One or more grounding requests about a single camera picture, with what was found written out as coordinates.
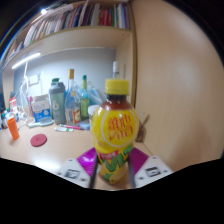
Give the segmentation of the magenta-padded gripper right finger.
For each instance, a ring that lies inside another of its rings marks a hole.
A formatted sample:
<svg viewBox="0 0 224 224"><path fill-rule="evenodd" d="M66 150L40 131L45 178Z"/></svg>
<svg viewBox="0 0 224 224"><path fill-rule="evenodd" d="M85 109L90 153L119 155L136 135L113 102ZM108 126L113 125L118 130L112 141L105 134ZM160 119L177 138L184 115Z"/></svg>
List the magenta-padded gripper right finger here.
<svg viewBox="0 0 224 224"><path fill-rule="evenodd" d="M148 156L137 148L129 154L128 167L133 188L143 187L173 173L158 156Z"/></svg>

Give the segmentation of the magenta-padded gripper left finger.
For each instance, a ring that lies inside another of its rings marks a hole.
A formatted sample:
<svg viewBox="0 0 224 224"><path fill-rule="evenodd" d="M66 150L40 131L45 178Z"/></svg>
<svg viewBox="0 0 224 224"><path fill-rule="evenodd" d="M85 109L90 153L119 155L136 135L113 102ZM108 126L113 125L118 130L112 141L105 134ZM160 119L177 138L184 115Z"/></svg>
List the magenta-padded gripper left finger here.
<svg viewBox="0 0 224 224"><path fill-rule="evenodd" d="M67 159L56 175L84 188L93 188L98 166L95 148L91 148L82 155Z"/></svg>

